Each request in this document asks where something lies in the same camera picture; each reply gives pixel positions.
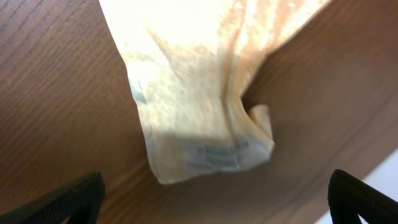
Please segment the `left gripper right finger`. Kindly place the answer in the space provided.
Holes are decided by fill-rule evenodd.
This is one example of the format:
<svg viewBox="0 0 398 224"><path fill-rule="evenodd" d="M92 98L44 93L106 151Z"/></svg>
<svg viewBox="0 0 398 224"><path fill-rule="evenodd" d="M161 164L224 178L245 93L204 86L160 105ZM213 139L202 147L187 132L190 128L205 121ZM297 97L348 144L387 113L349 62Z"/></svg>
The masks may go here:
<svg viewBox="0 0 398 224"><path fill-rule="evenodd" d="M351 174L336 169L328 184L333 224L397 224L397 202Z"/></svg>

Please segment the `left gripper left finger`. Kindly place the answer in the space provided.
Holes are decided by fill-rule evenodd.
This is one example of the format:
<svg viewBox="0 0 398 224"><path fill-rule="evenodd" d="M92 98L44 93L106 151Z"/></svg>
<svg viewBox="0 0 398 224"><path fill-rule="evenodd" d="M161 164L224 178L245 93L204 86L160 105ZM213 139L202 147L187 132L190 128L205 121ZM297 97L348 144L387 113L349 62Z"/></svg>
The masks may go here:
<svg viewBox="0 0 398 224"><path fill-rule="evenodd" d="M1 215L1 223L95 224L105 197L100 172L90 172L47 195Z"/></svg>

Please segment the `beige paper pouch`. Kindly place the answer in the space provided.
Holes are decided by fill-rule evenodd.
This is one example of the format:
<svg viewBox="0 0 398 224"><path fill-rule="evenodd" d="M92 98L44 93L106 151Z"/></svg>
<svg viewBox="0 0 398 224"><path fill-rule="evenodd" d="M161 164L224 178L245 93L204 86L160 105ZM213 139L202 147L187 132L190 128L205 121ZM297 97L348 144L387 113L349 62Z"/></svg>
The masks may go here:
<svg viewBox="0 0 398 224"><path fill-rule="evenodd" d="M102 0L161 184L239 172L273 152L269 108L241 100L266 57L327 0Z"/></svg>

